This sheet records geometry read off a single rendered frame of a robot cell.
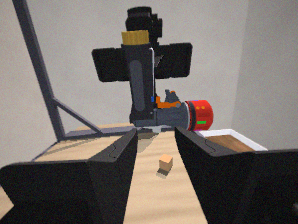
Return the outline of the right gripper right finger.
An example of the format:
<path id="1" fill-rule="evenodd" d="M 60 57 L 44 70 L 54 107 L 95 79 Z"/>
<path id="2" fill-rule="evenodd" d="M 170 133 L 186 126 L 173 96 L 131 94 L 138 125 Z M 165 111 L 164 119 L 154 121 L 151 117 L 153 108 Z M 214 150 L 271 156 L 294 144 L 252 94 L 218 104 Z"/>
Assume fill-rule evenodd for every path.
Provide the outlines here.
<path id="1" fill-rule="evenodd" d="M 261 177 L 298 174 L 298 149 L 237 152 L 180 126 L 174 135 L 208 224 L 242 224 Z"/>

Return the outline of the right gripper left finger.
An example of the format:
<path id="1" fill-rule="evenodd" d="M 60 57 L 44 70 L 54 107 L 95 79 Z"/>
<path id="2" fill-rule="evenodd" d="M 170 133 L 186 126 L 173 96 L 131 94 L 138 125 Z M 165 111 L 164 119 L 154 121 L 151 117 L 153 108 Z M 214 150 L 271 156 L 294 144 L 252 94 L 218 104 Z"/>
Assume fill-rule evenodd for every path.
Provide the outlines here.
<path id="1" fill-rule="evenodd" d="M 123 224 L 137 147 L 138 132 L 133 128 L 89 159 L 6 165 L 0 169 L 0 185 L 13 205 L 84 199 L 94 224 Z"/>

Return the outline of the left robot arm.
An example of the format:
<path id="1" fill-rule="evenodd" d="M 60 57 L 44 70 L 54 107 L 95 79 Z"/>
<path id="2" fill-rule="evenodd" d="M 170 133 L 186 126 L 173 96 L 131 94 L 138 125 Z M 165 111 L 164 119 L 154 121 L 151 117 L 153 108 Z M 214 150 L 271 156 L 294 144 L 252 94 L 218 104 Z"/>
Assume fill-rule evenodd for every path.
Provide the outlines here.
<path id="1" fill-rule="evenodd" d="M 158 38 L 162 37 L 162 18 L 157 18 L 157 14 L 152 14 L 152 8 L 146 6 L 130 8 L 127 10 L 127 13 L 128 17 L 125 22 L 127 31 L 148 30 L 148 41 L 151 42 L 151 46 L 154 46 L 155 52 L 155 45 L 159 45 Z M 154 109 L 162 109 L 158 108 L 156 96 L 158 95 L 156 94 L 154 77 Z"/>

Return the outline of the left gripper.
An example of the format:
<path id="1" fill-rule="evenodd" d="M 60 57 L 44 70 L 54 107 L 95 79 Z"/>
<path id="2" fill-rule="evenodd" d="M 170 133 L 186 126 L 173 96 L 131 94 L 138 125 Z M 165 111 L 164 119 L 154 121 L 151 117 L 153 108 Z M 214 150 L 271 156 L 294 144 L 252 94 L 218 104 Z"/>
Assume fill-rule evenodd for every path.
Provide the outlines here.
<path id="1" fill-rule="evenodd" d="M 192 48 L 191 43 L 156 45 L 154 77 L 156 79 L 187 77 L 190 73 Z M 125 51 L 121 48 L 93 49 L 91 54 L 101 82 L 129 81 Z"/>

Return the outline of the grey metal overhead frame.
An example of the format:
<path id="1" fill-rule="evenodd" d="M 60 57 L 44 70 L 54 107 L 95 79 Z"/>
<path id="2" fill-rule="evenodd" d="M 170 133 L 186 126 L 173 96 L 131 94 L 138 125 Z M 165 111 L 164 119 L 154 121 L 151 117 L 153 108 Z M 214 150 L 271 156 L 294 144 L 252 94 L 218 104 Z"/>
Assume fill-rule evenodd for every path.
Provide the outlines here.
<path id="1" fill-rule="evenodd" d="M 103 130 L 54 97 L 27 2 L 26 0 L 12 0 L 12 2 L 57 141 L 65 140 L 64 136 L 66 136 L 58 107 L 91 128 L 96 133 L 104 133 Z"/>

